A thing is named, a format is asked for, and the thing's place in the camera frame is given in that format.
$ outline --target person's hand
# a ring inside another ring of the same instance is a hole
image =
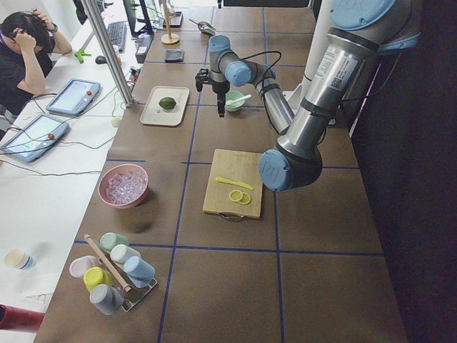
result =
[[[14,41],[19,45],[21,50],[34,50],[36,45],[36,40],[34,37],[30,36],[23,29],[19,27],[14,29],[13,32],[16,34]]]
[[[46,13],[39,11],[38,9],[33,9],[32,13],[35,14],[37,17],[39,17],[46,24],[46,28],[48,30],[54,29],[54,24],[52,24],[50,18],[48,17],[48,15]]]

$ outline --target green clip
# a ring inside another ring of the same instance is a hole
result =
[[[85,52],[84,49],[79,49],[74,53],[74,56],[78,59],[79,63],[84,63],[83,56],[92,56],[92,54]]]

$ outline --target black shirt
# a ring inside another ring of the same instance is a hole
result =
[[[52,69],[49,55],[40,51],[36,54],[44,77]],[[0,104],[6,107],[13,115],[21,113],[22,108],[33,94],[17,88],[19,82],[26,76],[26,67],[22,55],[16,54],[9,47],[0,42]]]

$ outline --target ice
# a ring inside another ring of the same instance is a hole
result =
[[[146,177],[139,171],[117,173],[108,179],[106,196],[112,204],[128,204],[143,194],[146,185]]]

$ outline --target red tube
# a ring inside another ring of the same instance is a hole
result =
[[[38,332],[44,313],[0,304],[0,329]]]

